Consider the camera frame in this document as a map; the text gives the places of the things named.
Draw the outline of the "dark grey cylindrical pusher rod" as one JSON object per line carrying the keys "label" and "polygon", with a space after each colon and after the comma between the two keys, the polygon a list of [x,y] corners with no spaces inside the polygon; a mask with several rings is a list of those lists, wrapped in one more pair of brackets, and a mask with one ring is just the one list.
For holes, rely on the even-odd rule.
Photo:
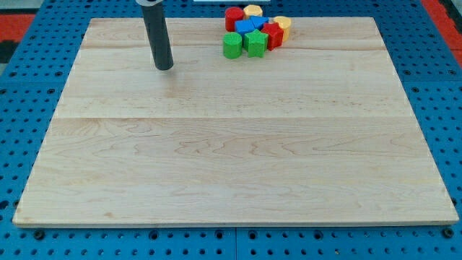
{"label": "dark grey cylindrical pusher rod", "polygon": [[173,55],[162,0],[136,0],[141,7],[154,65],[161,71],[173,67]]}

